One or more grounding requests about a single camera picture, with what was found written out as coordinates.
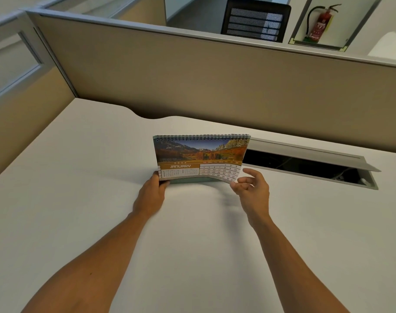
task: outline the person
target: person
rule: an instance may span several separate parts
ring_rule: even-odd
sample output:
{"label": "person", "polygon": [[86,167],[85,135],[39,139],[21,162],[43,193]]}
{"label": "person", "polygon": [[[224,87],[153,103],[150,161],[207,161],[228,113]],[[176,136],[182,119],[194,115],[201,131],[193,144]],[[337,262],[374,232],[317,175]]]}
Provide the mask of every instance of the person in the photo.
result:
{"label": "person", "polygon": [[[285,313],[348,310],[304,263],[269,215],[269,185],[257,170],[230,184],[255,230]],[[23,313],[108,312],[146,222],[159,211],[169,182],[155,172],[140,189],[133,211],[98,242],[56,272]]]}

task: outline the office chair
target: office chair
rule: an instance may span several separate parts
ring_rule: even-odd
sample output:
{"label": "office chair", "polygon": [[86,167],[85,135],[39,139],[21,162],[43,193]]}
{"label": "office chair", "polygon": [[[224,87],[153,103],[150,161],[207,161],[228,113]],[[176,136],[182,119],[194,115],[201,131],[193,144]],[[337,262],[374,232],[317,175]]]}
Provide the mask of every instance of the office chair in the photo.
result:
{"label": "office chair", "polygon": [[291,7],[256,0],[228,0],[221,34],[282,42]]}

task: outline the forearm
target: forearm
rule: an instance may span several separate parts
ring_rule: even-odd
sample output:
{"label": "forearm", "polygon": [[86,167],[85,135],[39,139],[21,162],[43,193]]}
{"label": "forearm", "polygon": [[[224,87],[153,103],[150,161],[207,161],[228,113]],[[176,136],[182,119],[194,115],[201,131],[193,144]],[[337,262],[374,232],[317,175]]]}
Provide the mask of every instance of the forearm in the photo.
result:
{"label": "forearm", "polygon": [[98,242],[55,273],[23,310],[107,312],[147,221],[131,213]]}
{"label": "forearm", "polygon": [[348,312],[269,217],[253,222],[285,313]]}

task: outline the calendar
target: calendar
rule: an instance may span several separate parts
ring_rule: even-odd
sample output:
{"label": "calendar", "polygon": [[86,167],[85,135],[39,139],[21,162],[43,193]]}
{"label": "calendar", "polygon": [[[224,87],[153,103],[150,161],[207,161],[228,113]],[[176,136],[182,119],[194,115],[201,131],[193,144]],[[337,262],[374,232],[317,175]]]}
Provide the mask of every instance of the calendar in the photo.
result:
{"label": "calendar", "polygon": [[153,136],[160,180],[210,177],[237,180],[250,135]]}

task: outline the white desk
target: white desk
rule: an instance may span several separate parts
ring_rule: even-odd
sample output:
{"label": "white desk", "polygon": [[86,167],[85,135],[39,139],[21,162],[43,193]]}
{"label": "white desk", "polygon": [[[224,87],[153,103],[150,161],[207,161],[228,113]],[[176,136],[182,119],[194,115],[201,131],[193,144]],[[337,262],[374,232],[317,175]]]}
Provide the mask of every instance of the white desk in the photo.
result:
{"label": "white desk", "polygon": [[[0,175],[0,312],[120,222],[156,168],[155,134],[248,133],[365,156],[379,190],[261,170],[271,214],[352,312],[396,312],[396,154],[75,99]],[[282,312],[258,239],[223,182],[167,189],[111,312]]]}

